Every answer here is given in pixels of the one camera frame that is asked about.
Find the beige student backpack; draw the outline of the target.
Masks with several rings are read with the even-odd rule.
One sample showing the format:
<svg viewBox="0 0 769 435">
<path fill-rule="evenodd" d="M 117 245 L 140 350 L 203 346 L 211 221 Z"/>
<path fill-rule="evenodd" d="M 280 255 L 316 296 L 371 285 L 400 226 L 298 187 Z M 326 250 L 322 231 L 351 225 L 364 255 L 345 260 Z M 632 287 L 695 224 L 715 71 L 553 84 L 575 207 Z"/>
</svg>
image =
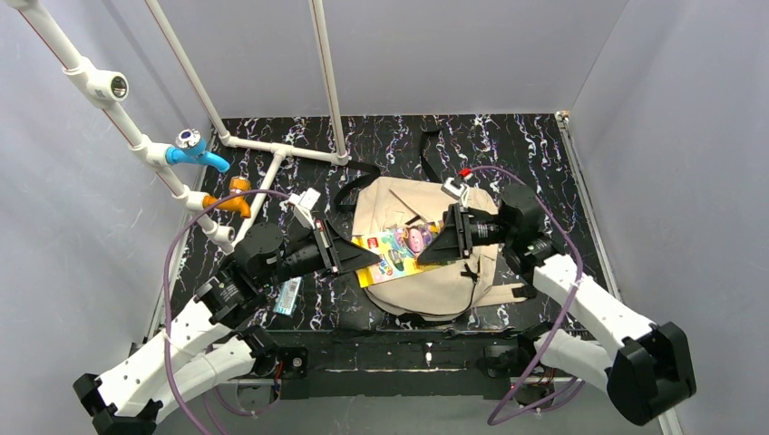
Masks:
<svg viewBox="0 0 769 435">
<path fill-rule="evenodd" d="M 357 271 L 360 287 L 377 307 L 403 320 L 451 322 L 474 307 L 519 304 L 536 295 L 521 283 L 495 284 L 496 248 L 458 247 L 458 219 L 448 210 L 455 200 L 443 191 L 452 183 L 425 156 L 429 140 L 442 134 L 420 134 L 424 180 L 384 177 L 376 165 L 351 159 L 347 167 L 362 174 L 333 199 L 336 211 L 354 216 L 354 243 L 378 257 Z"/>
</svg>

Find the yellow crayon box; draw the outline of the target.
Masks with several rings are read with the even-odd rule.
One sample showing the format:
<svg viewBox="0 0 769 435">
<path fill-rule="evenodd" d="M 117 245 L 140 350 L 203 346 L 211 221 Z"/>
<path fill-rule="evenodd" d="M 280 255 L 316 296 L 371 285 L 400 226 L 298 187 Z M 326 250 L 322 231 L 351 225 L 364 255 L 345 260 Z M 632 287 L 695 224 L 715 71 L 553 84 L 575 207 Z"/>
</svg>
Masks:
<svg viewBox="0 0 769 435">
<path fill-rule="evenodd" d="M 353 237 L 354 244 L 379 256 L 376 264 L 355 272 L 358 284 L 361 287 L 379 285 L 434 270 L 439 266 L 447 266 L 447 263 L 431 266 L 417 264 L 418 255 L 432 242 L 442 227 L 442 221 L 429 222 L 392 227 L 378 233 Z"/>
</svg>

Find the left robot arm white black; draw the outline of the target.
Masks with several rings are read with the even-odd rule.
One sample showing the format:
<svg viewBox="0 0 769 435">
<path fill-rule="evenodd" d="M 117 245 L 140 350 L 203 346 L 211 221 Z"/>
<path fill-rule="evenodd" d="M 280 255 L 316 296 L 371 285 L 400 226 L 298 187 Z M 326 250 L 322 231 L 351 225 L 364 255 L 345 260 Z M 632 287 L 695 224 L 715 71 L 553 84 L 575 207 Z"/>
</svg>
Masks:
<svg viewBox="0 0 769 435">
<path fill-rule="evenodd" d="M 267 290 L 315 272 L 354 273 L 379 257 L 324 219 L 286 244 L 278 225 L 253 225 L 178 315 L 124 362 L 86 373 L 73 389 L 99 434 L 152 434 L 185 402 L 277 357 L 267 331 L 248 325 Z"/>
</svg>

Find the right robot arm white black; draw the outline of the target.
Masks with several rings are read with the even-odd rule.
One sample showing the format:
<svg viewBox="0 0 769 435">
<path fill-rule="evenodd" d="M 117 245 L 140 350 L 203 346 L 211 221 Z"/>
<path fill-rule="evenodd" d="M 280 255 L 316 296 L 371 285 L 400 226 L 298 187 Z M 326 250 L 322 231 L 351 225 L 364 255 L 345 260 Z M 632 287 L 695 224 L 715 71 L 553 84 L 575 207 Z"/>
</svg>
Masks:
<svg viewBox="0 0 769 435">
<path fill-rule="evenodd" d="M 578 253 L 565 254 L 541 230 L 547 211 L 531 188 L 507 186 L 496 213 L 470 208 L 469 188 L 457 179 L 448 179 L 441 190 L 453 201 L 419 264 L 466 259 L 476 247 L 501 246 L 509 268 L 561 306 L 554 323 L 519 334 L 521 353 L 530 359 L 505 401 L 538 363 L 601 389 L 637 426 L 696 394 L 686 333 L 634 312 L 586 275 Z"/>
</svg>

